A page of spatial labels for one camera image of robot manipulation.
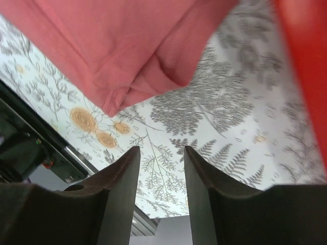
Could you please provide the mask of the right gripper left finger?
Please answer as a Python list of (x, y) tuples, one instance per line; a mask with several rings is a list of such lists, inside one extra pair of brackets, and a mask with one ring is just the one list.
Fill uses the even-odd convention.
[(64, 191), (1, 185), (1, 244), (128, 244), (140, 166), (132, 147)]

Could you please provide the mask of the pink red t shirt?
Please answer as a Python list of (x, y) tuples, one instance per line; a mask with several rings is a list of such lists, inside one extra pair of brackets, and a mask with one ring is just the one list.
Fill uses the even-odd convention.
[(237, 1), (1, 1), (22, 31), (109, 116), (190, 83)]

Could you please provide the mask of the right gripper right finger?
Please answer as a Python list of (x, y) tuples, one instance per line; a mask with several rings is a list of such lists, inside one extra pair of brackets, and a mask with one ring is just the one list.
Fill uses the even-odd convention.
[(192, 147), (184, 170), (193, 244), (326, 244), (326, 185), (247, 186)]

